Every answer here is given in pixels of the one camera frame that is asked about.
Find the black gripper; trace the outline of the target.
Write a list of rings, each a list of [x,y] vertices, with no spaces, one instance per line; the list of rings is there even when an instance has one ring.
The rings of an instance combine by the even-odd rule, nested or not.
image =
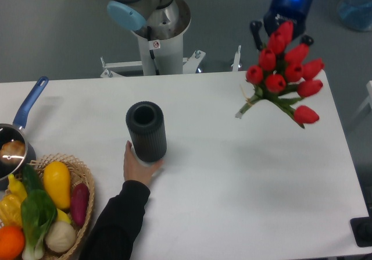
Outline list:
[[[275,32],[279,25],[284,22],[293,22],[293,36],[295,39],[302,35],[306,30],[306,19],[313,0],[272,0],[268,12],[264,15],[262,21],[253,20],[250,22],[250,31],[258,51],[261,51],[263,42],[260,37],[260,29],[264,24],[267,35]],[[311,46],[314,39],[309,35],[301,37],[301,44]]]

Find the black sleeved forearm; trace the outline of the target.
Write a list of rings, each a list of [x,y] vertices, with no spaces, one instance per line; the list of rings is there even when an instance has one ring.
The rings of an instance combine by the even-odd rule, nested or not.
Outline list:
[[[89,234],[80,259],[130,259],[142,228],[149,188],[138,181],[125,181],[112,197]]]

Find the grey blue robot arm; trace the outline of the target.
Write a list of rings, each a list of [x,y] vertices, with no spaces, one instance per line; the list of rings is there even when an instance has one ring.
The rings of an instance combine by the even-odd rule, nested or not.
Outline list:
[[[263,49],[259,30],[274,33],[284,22],[293,25],[288,42],[306,30],[306,19],[313,0],[272,0],[261,21],[252,21],[250,30],[258,50]],[[183,0],[111,0],[109,16],[124,29],[151,40],[167,40],[180,35],[191,21],[188,5]]]

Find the person's hand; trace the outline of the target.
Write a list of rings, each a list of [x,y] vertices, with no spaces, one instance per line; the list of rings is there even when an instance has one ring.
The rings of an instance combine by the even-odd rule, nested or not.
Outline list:
[[[153,175],[162,167],[163,160],[159,160],[151,166],[141,164],[132,152],[132,143],[126,142],[123,162],[123,176],[125,181],[137,181],[149,187]]]

